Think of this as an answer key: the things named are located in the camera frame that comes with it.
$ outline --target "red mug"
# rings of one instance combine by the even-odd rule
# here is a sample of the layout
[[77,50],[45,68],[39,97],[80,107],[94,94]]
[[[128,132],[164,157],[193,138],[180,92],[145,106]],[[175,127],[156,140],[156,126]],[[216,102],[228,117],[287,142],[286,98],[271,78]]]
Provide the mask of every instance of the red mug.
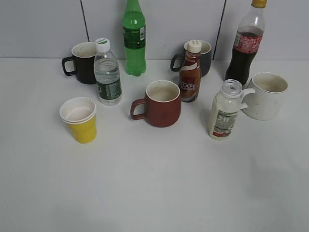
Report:
[[[135,115],[138,105],[145,104],[145,113]],[[134,120],[145,118],[155,127],[173,125],[180,116],[182,102],[179,87],[171,81],[154,81],[146,88],[144,99],[135,100],[131,105],[131,117]]]

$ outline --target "green label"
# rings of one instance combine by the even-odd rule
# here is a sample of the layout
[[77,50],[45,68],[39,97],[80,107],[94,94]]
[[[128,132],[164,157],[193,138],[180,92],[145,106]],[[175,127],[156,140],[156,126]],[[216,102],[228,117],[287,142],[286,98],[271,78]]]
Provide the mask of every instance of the green label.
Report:
[[146,27],[129,29],[124,27],[125,47],[139,49],[146,46]]
[[226,113],[219,110],[212,134],[220,138],[229,136],[234,127],[237,114],[238,112]]
[[120,78],[117,81],[110,84],[103,84],[97,82],[97,85],[100,97],[105,100],[113,100],[121,95]]

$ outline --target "green bottle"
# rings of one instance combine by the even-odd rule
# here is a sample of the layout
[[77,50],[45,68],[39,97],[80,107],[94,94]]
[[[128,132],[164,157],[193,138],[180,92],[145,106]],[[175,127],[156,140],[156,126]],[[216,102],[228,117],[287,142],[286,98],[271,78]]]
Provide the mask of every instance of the green bottle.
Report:
[[124,16],[126,72],[140,76],[146,71],[146,21],[139,0],[127,0]]

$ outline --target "yellow paper cup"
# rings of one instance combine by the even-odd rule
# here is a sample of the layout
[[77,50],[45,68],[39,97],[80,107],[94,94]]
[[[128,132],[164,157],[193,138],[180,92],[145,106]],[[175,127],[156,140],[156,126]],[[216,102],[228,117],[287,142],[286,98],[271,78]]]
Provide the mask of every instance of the yellow paper cup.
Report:
[[97,135],[96,104],[90,98],[73,98],[66,101],[60,108],[60,116],[70,127],[74,138],[86,144]]

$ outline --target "wall seam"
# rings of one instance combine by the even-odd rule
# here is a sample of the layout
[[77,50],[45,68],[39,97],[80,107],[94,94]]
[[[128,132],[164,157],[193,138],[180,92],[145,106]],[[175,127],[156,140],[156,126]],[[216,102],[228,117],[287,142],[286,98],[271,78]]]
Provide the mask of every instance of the wall seam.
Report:
[[86,30],[86,34],[87,34],[87,39],[88,39],[88,42],[90,42],[90,40],[89,40],[89,33],[88,33],[88,27],[87,27],[87,23],[86,23],[86,17],[85,17],[85,13],[84,13],[84,6],[83,6],[82,0],[80,0],[80,3],[81,3],[81,9],[82,9],[82,13],[83,13],[84,26],[85,26],[85,30]]
[[220,25],[219,25],[219,29],[218,29],[218,34],[217,34],[217,39],[216,39],[216,45],[215,45],[214,51],[213,51],[212,60],[214,60],[215,55],[216,55],[216,49],[217,49],[217,45],[218,45],[219,34],[220,34],[220,30],[221,30],[221,25],[222,25],[222,20],[223,20],[223,16],[224,16],[224,12],[225,12],[226,1],[227,1],[227,0],[224,0],[223,9],[222,9],[222,14],[221,14],[221,20],[220,20]]

